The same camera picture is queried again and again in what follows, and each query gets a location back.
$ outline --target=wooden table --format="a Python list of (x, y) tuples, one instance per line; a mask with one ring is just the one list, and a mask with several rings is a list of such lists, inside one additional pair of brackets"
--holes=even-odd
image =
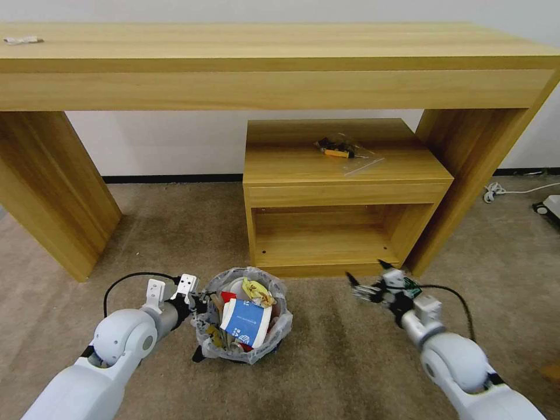
[(469, 23), (0, 24), (0, 201), (77, 280), (121, 217), (65, 110), (425, 109), (455, 180), (420, 274), (557, 85), (560, 52)]

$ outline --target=open shelf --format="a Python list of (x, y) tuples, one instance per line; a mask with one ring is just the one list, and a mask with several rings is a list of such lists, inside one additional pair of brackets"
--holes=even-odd
[(372, 275), (379, 271), (377, 259), (400, 267), (399, 249), (407, 244), (391, 242), (391, 221), (401, 207), (256, 209), (256, 265), (283, 276)]

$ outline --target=plastic packaging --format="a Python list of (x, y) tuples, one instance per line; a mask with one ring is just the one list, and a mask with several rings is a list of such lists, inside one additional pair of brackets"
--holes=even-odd
[(315, 142), (315, 145), (325, 154), (328, 154), (331, 150), (337, 153), (337, 156), (328, 156), (328, 158), (339, 166), (344, 176), (347, 177), (373, 168), (375, 164), (384, 159), (379, 153), (366, 149), (354, 141), (352, 137), (341, 132), (330, 134)]
[(265, 355), (275, 350), (280, 342), (290, 333), (292, 330), (293, 316), (286, 304), (286, 286), (284, 283), (282, 283), (279, 278), (255, 267), (232, 268), (224, 271), (210, 280), (210, 283), (208, 283), (202, 292), (219, 293), (225, 285), (230, 284), (240, 277), (247, 277), (249, 280), (259, 282), (270, 291), (271, 295), (276, 300), (276, 305), (274, 305), (272, 310), (272, 316), (277, 318), (277, 320), (268, 332), (262, 346), (246, 353), (216, 347), (212, 341), (212, 337), (206, 332), (209, 325), (220, 324), (218, 310), (212, 301), (208, 303), (208, 311), (204, 314), (199, 314), (197, 319), (193, 322), (196, 327), (197, 341), (202, 348), (202, 355), (204, 355), (204, 357), (211, 359), (222, 358), (253, 365)]

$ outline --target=floor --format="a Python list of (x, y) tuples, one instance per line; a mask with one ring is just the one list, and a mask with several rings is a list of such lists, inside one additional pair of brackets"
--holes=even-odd
[[(509, 189), (560, 177), (501, 177)], [(107, 286), (132, 271), (215, 274), (248, 264), (240, 184), (111, 185), (122, 222), (86, 283), (73, 281), (11, 216), (0, 220), (0, 418), (17, 419), (48, 381), (73, 363), (102, 317)], [(560, 388), (539, 373), (560, 359), (560, 230), (531, 204), (558, 187), (476, 201), (421, 277), (467, 299), (478, 342), (494, 368), (548, 419)], [(354, 300), (342, 278), (287, 279), (291, 335), (254, 366), (195, 364), (184, 324), (142, 363), (118, 419), (456, 418), (424, 375), (389, 312)], [(109, 310), (142, 304), (146, 280), (115, 288)], [(459, 302), (444, 303), (448, 328), (467, 334)]]

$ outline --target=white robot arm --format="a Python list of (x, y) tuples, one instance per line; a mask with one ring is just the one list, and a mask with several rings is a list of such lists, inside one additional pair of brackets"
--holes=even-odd
[(397, 325), (421, 352), (424, 371), (442, 389), (461, 420), (546, 420), (527, 398), (504, 383), (478, 344), (445, 331), (440, 321), (441, 302), (432, 296), (419, 296), (422, 286), (401, 270), (380, 263), (385, 271), (373, 286), (362, 286), (346, 273), (353, 294), (382, 303), (395, 314)]
[(140, 361), (195, 309), (197, 286), (195, 276), (183, 274), (177, 292), (164, 302), (165, 283), (151, 279), (146, 304), (103, 319), (76, 363), (50, 381), (22, 419), (113, 419)]

